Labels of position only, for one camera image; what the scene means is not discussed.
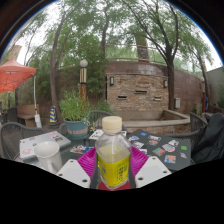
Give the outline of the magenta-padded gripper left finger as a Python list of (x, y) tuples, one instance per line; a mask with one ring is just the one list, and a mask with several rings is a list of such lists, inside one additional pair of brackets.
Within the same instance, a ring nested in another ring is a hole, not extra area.
[(97, 185), (96, 150), (91, 149), (79, 159), (69, 159), (57, 176), (80, 187), (94, 189)]

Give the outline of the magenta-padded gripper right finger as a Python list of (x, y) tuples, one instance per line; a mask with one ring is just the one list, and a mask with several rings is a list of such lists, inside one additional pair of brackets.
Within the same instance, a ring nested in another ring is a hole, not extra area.
[(132, 148), (130, 164), (137, 188), (146, 186), (171, 174), (158, 157), (148, 157), (135, 147)]

